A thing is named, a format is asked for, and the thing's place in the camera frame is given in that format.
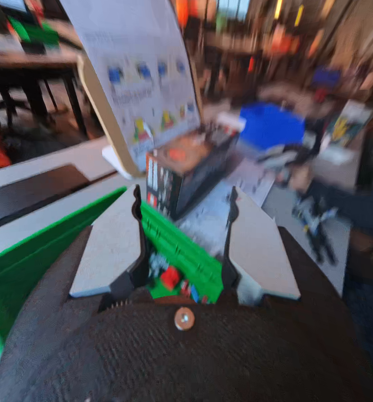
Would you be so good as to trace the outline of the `black lego box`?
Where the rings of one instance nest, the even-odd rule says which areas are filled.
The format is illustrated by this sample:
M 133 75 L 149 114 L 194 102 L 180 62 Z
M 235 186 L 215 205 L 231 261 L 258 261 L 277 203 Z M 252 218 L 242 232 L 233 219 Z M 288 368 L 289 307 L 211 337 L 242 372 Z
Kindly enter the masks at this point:
M 210 123 L 146 153 L 146 203 L 172 220 L 182 217 L 224 173 L 240 130 Z

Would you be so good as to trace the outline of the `person's right forearm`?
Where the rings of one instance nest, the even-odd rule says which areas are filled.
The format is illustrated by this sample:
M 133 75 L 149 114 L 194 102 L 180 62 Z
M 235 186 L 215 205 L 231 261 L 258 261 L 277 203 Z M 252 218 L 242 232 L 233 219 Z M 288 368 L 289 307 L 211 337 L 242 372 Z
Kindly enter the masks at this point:
M 328 208 L 336 208 L 338 216 L 351 221 L 353 227 L 373 235 L 373 191 L 347 192 L 312 180 L 305 195 L 312 197 L 314 201 L 322 201 Z

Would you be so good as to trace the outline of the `partly built lego model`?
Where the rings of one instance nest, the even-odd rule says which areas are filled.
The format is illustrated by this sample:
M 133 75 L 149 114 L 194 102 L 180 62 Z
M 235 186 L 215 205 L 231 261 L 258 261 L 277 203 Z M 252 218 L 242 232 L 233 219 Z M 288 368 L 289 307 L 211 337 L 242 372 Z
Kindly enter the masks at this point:
M 316 201 L 313 197 L 296 193 L 297 199 L 292 209 L 294 216 L 303 227 L 315 261 L 319 264 L 324 263 L 324 256 L 327 257 L 331 265 L 336 264 L 336 257 L 329 238 L 324 229 L 324 222 L 335 218 L 338 209 L 328 208 L 323 200 Z

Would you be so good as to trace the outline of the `dark wooden table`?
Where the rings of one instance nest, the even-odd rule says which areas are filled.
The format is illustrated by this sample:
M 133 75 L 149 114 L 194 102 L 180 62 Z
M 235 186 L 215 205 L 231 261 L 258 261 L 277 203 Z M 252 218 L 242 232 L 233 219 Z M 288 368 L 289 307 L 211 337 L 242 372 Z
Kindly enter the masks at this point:
M 75 71 L 80 57 L 81 55 L 75 52 L 53 55 L 0 53 L 0 80 L 5 86 L 18 85 L 23 89 L 33 116 L 44 125 L 47 125 L 49 114 L 39 82 L 49 79 L 62 80 L 78 129 L 83 137 L 88 139 L 74 85 Z

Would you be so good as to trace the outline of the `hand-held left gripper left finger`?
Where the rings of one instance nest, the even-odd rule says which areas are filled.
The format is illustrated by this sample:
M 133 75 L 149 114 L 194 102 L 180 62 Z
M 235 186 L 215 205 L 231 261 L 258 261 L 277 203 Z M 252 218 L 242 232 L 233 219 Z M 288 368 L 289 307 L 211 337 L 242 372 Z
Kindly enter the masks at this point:
M 108 294 L 128 298 L 146 284 L 149 250 L 141 213 L 140 186 L 134 184 L 92 224 L 69 295 Z

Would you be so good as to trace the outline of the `green plastic bin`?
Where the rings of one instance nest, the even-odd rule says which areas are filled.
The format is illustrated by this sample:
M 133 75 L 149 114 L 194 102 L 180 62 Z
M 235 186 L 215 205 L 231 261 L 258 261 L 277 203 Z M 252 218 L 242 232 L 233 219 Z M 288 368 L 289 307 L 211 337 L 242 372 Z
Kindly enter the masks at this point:
M 21 307 L 47 269 L 126 189 L 116 189 L 0 253 L 0 355 Z M 216 302 L 223 290 L 221 263 L 144 201 L 141 213 L 144 233 L 154 248 L 199 296 Z

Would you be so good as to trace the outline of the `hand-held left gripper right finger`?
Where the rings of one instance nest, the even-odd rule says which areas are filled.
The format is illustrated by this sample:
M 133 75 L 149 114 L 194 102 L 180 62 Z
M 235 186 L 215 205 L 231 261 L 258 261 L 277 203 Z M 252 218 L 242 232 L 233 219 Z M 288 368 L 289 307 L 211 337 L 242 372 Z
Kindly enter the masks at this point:
M 224 291 L 235 291 L 241 305 L 259 305 L 265 295 L 301 298 L 275 222 L 239 187 L 229 198 L 223 253 Z

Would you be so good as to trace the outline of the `lego instruction booklet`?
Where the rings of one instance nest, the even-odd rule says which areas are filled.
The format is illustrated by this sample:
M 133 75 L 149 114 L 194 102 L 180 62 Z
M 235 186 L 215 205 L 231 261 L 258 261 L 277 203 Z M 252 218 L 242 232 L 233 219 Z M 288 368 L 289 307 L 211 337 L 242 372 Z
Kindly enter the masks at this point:
M 233 187 L 240 188 L 262 207 L 275 180 L 275 173 L 243 159 L 179 223 L 179 229 L 209 255 L 222 255 L 227 235 L 227 219 Z

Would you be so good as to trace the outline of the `pile of small lego pieces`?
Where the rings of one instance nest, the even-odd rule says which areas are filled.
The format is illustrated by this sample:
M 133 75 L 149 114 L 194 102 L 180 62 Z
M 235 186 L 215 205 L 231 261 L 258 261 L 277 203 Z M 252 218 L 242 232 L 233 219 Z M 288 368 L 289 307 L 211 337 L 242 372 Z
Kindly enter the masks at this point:
M 162 286 L 171 295 L 179 295 L 198 304 L 212 303 L 206 294 L 199 293 L 195 284 L 179 268 L 169 264 L 161 253 L 150 254 L 147 284 L 152 289 Z

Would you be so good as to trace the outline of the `colourful printed box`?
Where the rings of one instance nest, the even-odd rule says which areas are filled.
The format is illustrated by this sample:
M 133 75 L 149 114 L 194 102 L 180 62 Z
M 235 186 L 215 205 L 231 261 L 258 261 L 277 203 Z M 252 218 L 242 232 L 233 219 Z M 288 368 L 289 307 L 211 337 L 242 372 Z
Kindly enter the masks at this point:
M 373 108 L 354 99 L 348 100 L 340 114 L 333 117 L 326 126 L 325 137 L 329 145 L 347 147 L 372 117 Z

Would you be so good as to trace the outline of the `white instruction board stand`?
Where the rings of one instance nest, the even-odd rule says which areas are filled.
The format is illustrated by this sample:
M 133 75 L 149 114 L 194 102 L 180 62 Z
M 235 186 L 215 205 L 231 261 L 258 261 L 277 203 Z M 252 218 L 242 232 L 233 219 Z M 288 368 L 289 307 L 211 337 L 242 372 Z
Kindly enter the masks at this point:
M 146 153 L 201 123 L 201 101 L 173 4 L 64 0 L 84 54 L 78 74 L 125 177 Z

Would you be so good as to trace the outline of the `blue plastic bin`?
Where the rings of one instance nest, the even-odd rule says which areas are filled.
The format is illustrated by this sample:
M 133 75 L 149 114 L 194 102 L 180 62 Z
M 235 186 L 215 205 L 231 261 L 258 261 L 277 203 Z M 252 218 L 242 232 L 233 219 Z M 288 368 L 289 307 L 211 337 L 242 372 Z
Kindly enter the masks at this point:
M 240 139 L 251 147 L 265 151 L 278 145 L 302 144 L 305 120 L 271 103 L 252 103 L 241 107 L 245 128 Z

